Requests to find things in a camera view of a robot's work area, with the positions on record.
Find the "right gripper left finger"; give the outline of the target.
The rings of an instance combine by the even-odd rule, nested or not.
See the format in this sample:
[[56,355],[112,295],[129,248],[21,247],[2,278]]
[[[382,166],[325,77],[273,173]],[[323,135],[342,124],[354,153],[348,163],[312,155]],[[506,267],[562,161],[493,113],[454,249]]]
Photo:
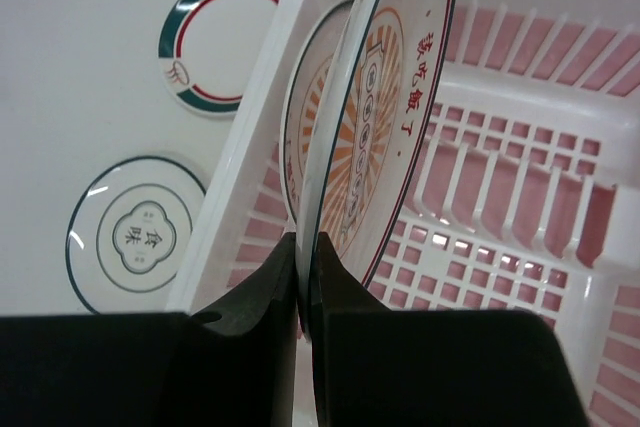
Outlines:
[[295,237],[197,313],[5,317],[5,426],[288,426]]

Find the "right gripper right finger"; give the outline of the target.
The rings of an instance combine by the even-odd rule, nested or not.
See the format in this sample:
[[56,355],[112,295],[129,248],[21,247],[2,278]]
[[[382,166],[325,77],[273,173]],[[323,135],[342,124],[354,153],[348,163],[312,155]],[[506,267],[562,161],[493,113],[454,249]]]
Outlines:
[[310,280],[322,426],[585,426],[550,326],[523,310],[392,310],[326,234]]

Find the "white plate with characters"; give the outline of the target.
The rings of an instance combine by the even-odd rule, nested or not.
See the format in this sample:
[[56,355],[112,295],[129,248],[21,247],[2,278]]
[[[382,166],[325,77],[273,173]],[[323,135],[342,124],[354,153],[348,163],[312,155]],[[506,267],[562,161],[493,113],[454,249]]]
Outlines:
[[96,177],[71,214],[66,271],[93,314],[165,308],[205,197],[175,160],[138,156]]

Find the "orange sunburst plate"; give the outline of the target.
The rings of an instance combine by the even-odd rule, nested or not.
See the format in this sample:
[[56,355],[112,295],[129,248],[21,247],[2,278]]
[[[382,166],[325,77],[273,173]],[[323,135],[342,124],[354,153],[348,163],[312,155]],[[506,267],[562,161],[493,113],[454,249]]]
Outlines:
[[286,89],[279,163],[283,198],[292,222],[297,220],[310,140],[328,69],[353,2],[343,0],[315,23],[303,43]]
[[429,123],[455,3],[352,4],[319,99],[296,215],[304,332],[322,236],[360,283],[382,258]]

